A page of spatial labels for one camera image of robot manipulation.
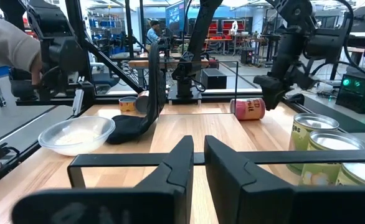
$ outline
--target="white bowl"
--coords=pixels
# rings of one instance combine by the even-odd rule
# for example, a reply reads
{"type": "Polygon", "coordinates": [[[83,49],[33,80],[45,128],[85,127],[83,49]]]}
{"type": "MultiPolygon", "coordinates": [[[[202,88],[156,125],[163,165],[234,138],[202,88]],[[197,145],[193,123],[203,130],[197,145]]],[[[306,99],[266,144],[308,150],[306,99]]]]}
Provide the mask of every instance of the white bowl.
{"type": "Polygon", "coordinates": [[[39,135],[39,144],[65,156],[90,153],[115,130],[112,119],[85,116],[55,124],[39,135]]]}

